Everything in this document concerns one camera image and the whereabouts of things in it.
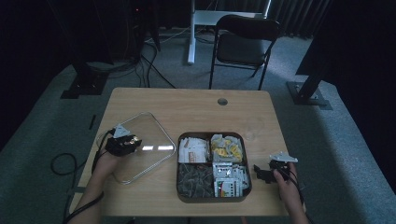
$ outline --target round hole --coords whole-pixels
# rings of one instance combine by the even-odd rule
[[[218,99],[218,104],[219,105],[227,105],[228,101],[226,99],[224,99],[224,98],[219,98]]]

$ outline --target electrical cord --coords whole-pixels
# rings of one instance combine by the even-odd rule
[[[146,86],[146,80],[144,79],[145,76],[145,66],[143,65],[142,61],[139,61],[140,66],[142,67],[142,75],[140,76],[137,71],[136,75],[139,77],[139,87],[142,87],[142,80],[143,80],[143,86]]]
[[[132,69],[136,69],[135,63],[133,60],[128,60],[125,64],[113,66],[110,68],[99,68],[93,65],[89,65],[92,71],[99,72],[99,73],[118,73],[118,72],[125,72],[130,71]]]
[[[142,57],[142,59],[143,60],[145,60],[147,63],[148,63],[148,75],[147,75],[147,77],[148,77],[148,87],[149,87],[149,71],[151,70],[151,67],[152,68],[154,68],[154,70],[157,72],[157,74],[158,75],[160,75],[160,77],[166,82],[166,83],[168,83],[170,86],[172,86],[174,89],[176,89],[176,87],[170,82],[170,81],[168,81],[164,76],[163,76],[163,74],[160,72],[160,71],[158,71],[158,69],[154,66],[154,60],[155,60],[155,58],[157,57],[157,48],[155,48],[155,46],[153,46],[153,45],[151,45],[151,44],[148,44],[148,43],[145,43],[146,45],[148,45],[148,46],[150,46],[151,48],[153,48],[153,50],[154,50],[154,56],[153,56],[153,58],[152,58],[152,60],[151,61],[149,61],[144,55],[141,55],[141,57]]]
[[[98,151],[96,152],[96,156],[95,156],[95,159],[94,159],[93,164],[92,164],[92,171],[94,170],[97,161],[98,161],[105,153],[107,153],[107,151],[105,151],[104,153],[99,154],[100,151],[101,151],[101,149],[102,149],[103,143],[105,142],[106,137],[107,137],[107,135],[108,135],[109,133],[110,133],[110,131],[107,131],[106,134],[105,134],[105,135],[103,136],[103,138],[102,138],[101,144],[100,144],[100,146],[99,146],[99,148],[98,148]],[[59,171],[57,171],[57,170],[55,169],[55,162],[56,162],[57,160],[59,160],[61,157],[64,157],[64,156],[68,156],[68,157],[70,157],[70,158],[73,160],[74,169],[73,169],[72,171],[62,173],[62,172],[59,172]],[[76,211],[74,211],[72,214],[67,215],[67,214],[68,214],[67,208],[70,206],[70,201],[71,201],[71,198],[72,198],[72,192],[74,192],[74,187],[75,187],[75,185],[76,185],[77,172],[78,172],[78,170],[79,170],[81,167],[83,167],[83,166],[86,164],[86,162],[87,162],[87,160],[85,160],[82,164],[78,165],[76,156],[73,155],[72,153],[61,153],[61,154],[57,155],[56,157],[54,157],[54,158],[51,160],[50,169],[51,169],[51,171],[52,171],[53,173],[55,173],[56,175],[64,176],[64,175],[71,175],[71,174],[73,174],[72,184],[71,184],[71,187],[70,187],[70,189],[69,189],[69,191],[68,191],[68,194],[69,194],[69,195],[68,195],[68,197],[67,197],[66,204],[64,205],[64,222],[63,222],[63,223],[67,223],[68,221],[70,221],[73,217],[75,217],[75,216],[78,215],[79,213],[85,211],[87,208],[89,208],[89,207],[93,206],[94,204],[100,202],[100,201],[102,200],[102,198],[104,197],[104,195],[105,195],[105,194],[102,192],[96,199],[92,200],[90,203],[87,203],[87,204],[81,206],[79,209],[77,209]]]
[[[198,36],[196,36],[195,39],[197,41],[199,41],[200,43],[204,43],[204,44],[213,44],[213,43],[215,43],[213,40],[207,40],[207,39],[204,39],[204,38],[201,38],[201,37],[198,37]]]
[[[299,193],[299,195],[300,195],[301,204],[304,204],[304,196],[303,196],[303,194],[302,194],[302,192],[301,192],[301,189],[300,189],[300,187],[299,187],[299,183],[298,183],[298,180],[297,180],[297,175],[296,175],[294,172],[290,171],[290,173],[291,173],[291,174],[294,176],[294,178],[295,178],[295,180],[294,180],[293,178],[291,178],[291,176],[290,176],[289,174],[287,174],[285,171],[283,171],[283,170],[281,169],[280,166],[277,166],[276,169],[277,169],[282,175],[286,175],[286,176],[289,178],[289,180],[291,181],[291,183],[293,183],[293,185],[294,185],[294,186],[297,188],[297,190],[298,190],[298,193]],[[306,218],[308,218],[308,221],[309,221],[310,223],[315,224],[315,222],[312,220],[312,218],[311,218],[306,212],[305,212],[305,215],[306,215]]]
[[[217,4],[218,4],[218,0],[212,0],[212,1],[210,1],[209,5],[206,7],[205,10],[209,10],[209,8],[213,5],[213,2],[215,2],[215,1],[216,1],[216,5],[215,5],[215,9],[214,9],[214,10],[216,10]],[[189,27],[183,29],[182,31],[180,31],[179,33],[174,34],[174,35],[171,35],[171,36],[169,36],[167,39],[165,39],[165,40],[163,40],[163,41],[160,41],[160,43],[165,43],[165,42],[167,42],[168,40],[170,40],[170,39],[172,39],[172,38],[175,38],[175,37],[178,36],[178,35],[182,35],[182,34],[186,33],[186,31],[189,30],[190,28],[191,28],[191,27],[189,26]],[[146,40],[145,43],[151,43],[151,44],[152,44],[152,43],[153,43],[153,42],[152,42],[152,38]]]
[[[128,10],[127,10],[127,7],[128,7],[128,3],[129,3],[129,1],[127,1],[127,5],[125,6],[125,3],[124,3],[124,1],[122,0],[121,1],[122,2],[122,7],[123,7],[123,12],[124,12],[124,17],[125,17],[125,23],[126,23],[126,47],[125,47],[125,51],[124,51],[124,54],[123,54],[123,58],[125,58],[125,56],[126,56],[126,52],[128,51],[128,48],[129,48],[129,20],[128,20]]]

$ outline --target brown tray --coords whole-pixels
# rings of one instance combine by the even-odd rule
[[[242,196],[238,196],[238,197],[215,197],[215,195],[211,195],[210,194],[206,194],[204,196],[204,194],[202,194],[202,197],[186,197],[184,195],[180,194],[180,191],[178,189],[178,185],[179,182],[181,180],[180,177],[180,169],[184,169],[183,167],[181,167],[180,165],[188,165],[189,168],[193,167],[193,168],[201,168],[201,169],[205,169],[205,167],[212,167],[213,161],[212,158],[209,158],[209,161],[207,162],[202,162],[202,163],[183,163],[183,162],[178,162],[179,161],[179,149],[180,149],[180,141],[184,138],[187,137],[194,137],[194,138],[200,138],[200,139],[204,139],[206,141],[208,141],[208,145],[209,147],[211,146],[210,144],[210,140],[212,138],[212,136],[214,134],[222,134],[223,137],[226,136],[232,136],[235,138],[238,138],[240,140],[241,143],[241,150],[243,153],[243,159],[240,162],[233,162],[233,164],[239,164],[241,166],[245,166],[246,167],[246,172],[247,172],[247,182],[248,182],[248,188],[247,189],[243,189],[243,194]],[[214,189],[214,178],[212,178],[211,181],[211,185],[210,187],[212,189]],[[252,189],[252,185],[251,185],[251,179],[250,179],[250,172],[248,169],[248,157],[246,154],[246,149],[245,149],[245,145],[244,145],[244,141],[241,135],[239,135],[238,133],[231,133],[231,132],[227,132],[227,133],[222,133],[222,132],[210,132],[210,133],[183,133],[177,141],[177,183],[176,183],[176,188],[177,188],[177,196],[178,198],[184,202],[184,203],[237,203],[237,202],[242,202],[246,199],[246,197],[249,195],[249,193],[251,192]]]

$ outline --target light stand base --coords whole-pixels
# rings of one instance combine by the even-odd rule
[[[291,97],[296,105],[318,105],[322,110],[332,110],[332,106],[328,100],[325,100],[319,89],[309,98],[303,98],[299,95],[303,82],[287,82]]]
[[[95,80],[87,87],[80,86],[78,76],[76,76],[70,89],[62,93],[61,99],[77,99],[80,95],[101,95],[107,82],[108,73],[93,73]]]

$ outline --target black chair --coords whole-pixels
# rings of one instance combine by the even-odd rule
[[[263,66],[260,90],[279,30],[277,21],[238,15],[221,17],[215,28],[209,89],[212,89],[215,65],[252,69],[254,73],[251,77]]]

